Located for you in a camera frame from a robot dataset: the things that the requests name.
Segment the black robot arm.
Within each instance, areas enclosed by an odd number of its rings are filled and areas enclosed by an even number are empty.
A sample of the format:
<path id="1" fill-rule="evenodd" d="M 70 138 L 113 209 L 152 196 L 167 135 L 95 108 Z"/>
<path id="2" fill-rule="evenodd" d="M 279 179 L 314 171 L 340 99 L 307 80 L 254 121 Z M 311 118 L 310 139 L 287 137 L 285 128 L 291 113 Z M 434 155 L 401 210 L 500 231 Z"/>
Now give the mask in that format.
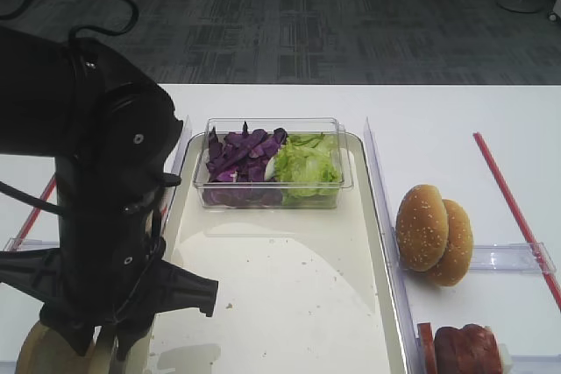
<path id="1" fill-rule="evenodd" d="M 1 280 L 79 355 L 99 326 L 125 360 L 156 314 L 214 311 L 218 283 L 163 258 L 161 206 L 181 182 L 164 165 L 182 128 L 168 93 L 99 41 L 1 30 L 1 151 L 53 158 L 58 201 L 1 190 L 57 215 L 60 239 L 3 252 Z"/>

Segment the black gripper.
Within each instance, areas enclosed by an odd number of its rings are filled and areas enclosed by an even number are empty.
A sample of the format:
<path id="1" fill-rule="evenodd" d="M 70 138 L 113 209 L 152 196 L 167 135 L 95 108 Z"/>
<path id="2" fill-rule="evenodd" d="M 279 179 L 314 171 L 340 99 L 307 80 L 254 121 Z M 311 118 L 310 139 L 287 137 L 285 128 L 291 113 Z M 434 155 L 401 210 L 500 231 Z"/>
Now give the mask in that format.
<path id="1" fill-rule="evenodd" d="M 3 251 L 1 281 L 42 303 L 39 320 L 54 329 L 78 356 L 86 356 L 95 326 L 117 325 L 155 314 L 196 308 L 213 315 L 218 282 L 188 272 L 163 259 L 166 242 L 159 239 L 140 265 L 116 267 L 95 261 L 85 274 L 62 262 L 59 248 Z M 150 323 L 117 325 L 117 360 L 125 360 Z"/>

